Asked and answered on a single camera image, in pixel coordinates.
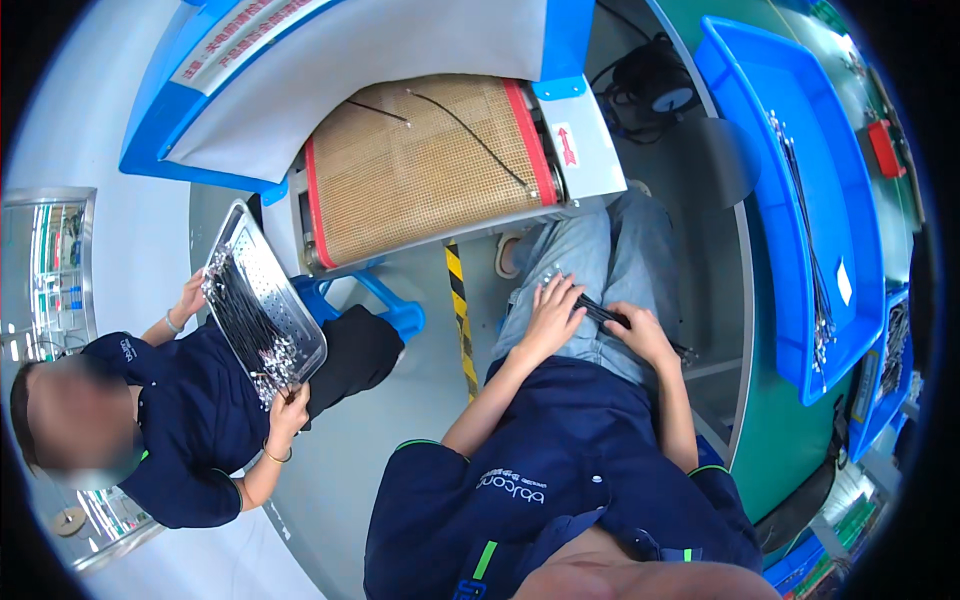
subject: worker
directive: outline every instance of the worker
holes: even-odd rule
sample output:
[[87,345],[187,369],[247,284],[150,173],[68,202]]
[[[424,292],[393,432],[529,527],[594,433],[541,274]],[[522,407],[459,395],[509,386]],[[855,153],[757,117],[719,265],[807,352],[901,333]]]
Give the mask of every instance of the worker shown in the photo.
[[[522,285],[486,385],[439,443],[391,456],[368,598],[777,598],[725,469],[699,465],[669,216],[610,209],[501,244]],[[629,320],[585,319],[578,297]]]
[[[120,482],[160,524],[216,527],[262,505],[293,456],[294,436],[324,409],[379,384],[403,350],[386,321],[353,306],[323,324],[328,354],[309,383],[278,394],[266,412],[212,319],[175,339],[205,304],[202,282],[198,271],[140,338],[111,333],[79,355],[20,368],[11,416],[31,469],[64,477],[126,469],[109,484]],[[229,476],[261,450],[246,474]]]

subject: navy polo shirt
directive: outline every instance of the navy polo shirt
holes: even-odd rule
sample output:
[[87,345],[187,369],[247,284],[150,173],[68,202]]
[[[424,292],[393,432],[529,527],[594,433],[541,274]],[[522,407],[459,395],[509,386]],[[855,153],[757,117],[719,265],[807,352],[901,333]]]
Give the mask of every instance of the navy polo shirt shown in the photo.
[[435,442],[401,444],[373,506],[367,596],[509,598],[593,524],[644,561],[759,572],[756,532],[730,475],[682,472],[660,452],[650,410],[637,385],[554,356],[469,459]]
[[120,489],[170,528],[234,520],[243,500],[229,474],[260,450],[270,417],[216,324],[156,348],[111,333],[84,354],[143,386],[137,420],[148,454]]

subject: blue stool leg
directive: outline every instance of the blue stool leg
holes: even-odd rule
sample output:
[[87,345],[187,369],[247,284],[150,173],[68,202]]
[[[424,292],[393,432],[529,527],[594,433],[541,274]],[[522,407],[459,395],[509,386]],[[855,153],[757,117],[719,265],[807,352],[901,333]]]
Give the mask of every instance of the blue stool leg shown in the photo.
[[300,295],[300,300],[318,325],[323,326],[327,321],[333,321],[340,317],[340,312],[330,306],[330,303],[324,298],[326,291],[330,289],[329,281],[318,281],[308,276],[296,276],[290,282],[293,283],[294,289]]
[[423,331],[426,315],[423,314],[423,308],[419,302],[402,300],[366,269],[357,271],[352,276],[387,306],[387,311],[377,316],[396,329],[396,333],[404,344]]

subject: green workbench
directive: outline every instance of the green workbench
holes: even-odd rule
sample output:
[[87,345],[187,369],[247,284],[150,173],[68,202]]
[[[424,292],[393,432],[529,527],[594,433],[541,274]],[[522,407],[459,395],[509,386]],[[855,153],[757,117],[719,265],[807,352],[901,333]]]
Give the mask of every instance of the green workbench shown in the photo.
[[[881,96],[869,76],[863,77],[845,64],[845,61],[851,62],[849,41],[810,16],[808,3],[800,1],[791,6],[786,8],[770,0],[659,1],[660,10],[691,55],[696,54],[704,38],[700,19],[705,14],[794,39],[813,52],[832,80],[865,150],[888,282],[906,282],[913,232],[919,227],[910,180],[907,176],[896,180],[884,178],[863,136],[866,124],[873,120],[866,116],[868,109],[883,115]],[[866,66],[858,51],[852,50],[860,64]],[[852,374],[841,379],[812,406],[804,407],[797,400],[797,388],[777,373],[773,275],[766,237],[754,197],[747,199],[745,209],[754,268],[754,359],[732,475],[747,516],[756,522],[823,463],[832,433],[833,405],[840,395],[852,392]]]

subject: light blue jeans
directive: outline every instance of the light blue jeans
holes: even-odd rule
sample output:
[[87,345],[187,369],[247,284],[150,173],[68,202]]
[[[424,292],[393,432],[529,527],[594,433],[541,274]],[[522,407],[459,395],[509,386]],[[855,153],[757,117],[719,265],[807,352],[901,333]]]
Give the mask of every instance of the light blue jeans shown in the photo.
[[[678,338],[680,306],[673,224],[666,210],[631,187],[605,210],[537,226],[514,246],[523,283],[510,295],[507,319],[493,346],[503,358],[523,338],[534,290],[558,271],[575,274],[585,294],[607,306],[624,300],[657,315],[667,337]],[[653,369],[590,317],[556,353],[596,363],[636,384],[656,387]]]

